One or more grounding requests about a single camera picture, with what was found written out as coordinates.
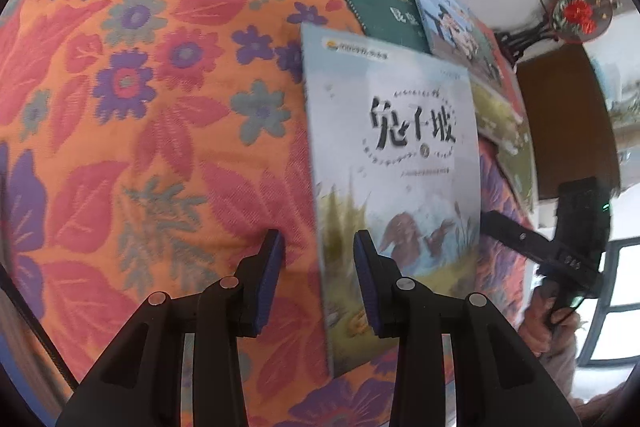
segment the human hand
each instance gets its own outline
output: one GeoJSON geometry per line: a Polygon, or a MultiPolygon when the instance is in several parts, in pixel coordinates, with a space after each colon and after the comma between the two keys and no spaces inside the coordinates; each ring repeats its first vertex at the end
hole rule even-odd
{"type": "Polygon", "coordinates": [[[536,357],[543,353],[555,354],[568,347],[574,341],[575,330],[580,326],[580,315],[572,312],[571,308],[562,308],[550,317],[552,324],[562,321],[552,335],[545,325],[545,319],[555,301],[553,297],[543,298],[541,287],[535,288],[529,307],[524,312],[524,320],[518,328],[518,334],[536,357]]]}

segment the white book cover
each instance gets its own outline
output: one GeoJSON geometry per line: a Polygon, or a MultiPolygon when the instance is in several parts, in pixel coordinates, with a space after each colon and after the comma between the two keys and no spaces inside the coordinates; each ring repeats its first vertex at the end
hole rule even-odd
{"type": "Polygon", "coordinates": [[[437,293],[473,290],[480,218],[468,72],[377,39],[303,25],[329,363],[341,375],[394,345],[366,322],[353,235],[437,293]]]}

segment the window pane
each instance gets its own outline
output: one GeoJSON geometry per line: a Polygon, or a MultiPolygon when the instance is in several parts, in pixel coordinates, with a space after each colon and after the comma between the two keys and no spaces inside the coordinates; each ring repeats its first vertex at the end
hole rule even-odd
{"type": "Polygon", "coordinates": [[[585,299],[584,302],[577,309],[580,315],[581,326],[575,331],[575,340],[577,341],[577,354],[580,355],[584,341],[587,339],[587,333],[591,328],[591,321],[593,320],[593,314],[596,311],[597,299],[585,299]]]}
{"type": "Polygon", "coordinates": [[[593,350],[593,360],[626,359],[640,355],[640,310],[610,313],[593,350]]]}
{"type": "Polygon", "coordinates": [[[611,305],[640,302],[640,245],[620,249],[620,259],[616,272],[616,285],[611,296],[611,305]]]}

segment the floral tablecloth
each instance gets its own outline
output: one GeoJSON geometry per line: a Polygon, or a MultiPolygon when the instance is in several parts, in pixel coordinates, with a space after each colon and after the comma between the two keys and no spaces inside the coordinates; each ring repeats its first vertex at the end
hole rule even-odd
{"type": "MultiPolygon", "coordinates": [[[[302,21],[360,32],[343,0],[14,0],[3,13],[10,269],[79,380],[149,293],[202,290],[278,228],[270,321],[239,342],[250,424],[388,419],[395,352],[327,371],[302,21]]],[[[483,210],[524,222],[493,146],[480,151],[483,210]]],[[[523,269],[482,239],[476,288],[511,320],[523,269]]]]}

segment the publisher logo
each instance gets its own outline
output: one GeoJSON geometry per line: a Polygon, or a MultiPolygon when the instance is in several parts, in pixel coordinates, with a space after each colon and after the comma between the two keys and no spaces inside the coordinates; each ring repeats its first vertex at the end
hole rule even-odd
{"type": "Polygon", "coordinates": [[[384,61],[389,58],[387,52],[376,50],[374,48],[366,48],[351,42],[342,42],[335,39],[325,39],[324,47],[332,52],[348,53],[350,55],[359,55],[360,57],[369,58],[370,60],[384,61]]]}

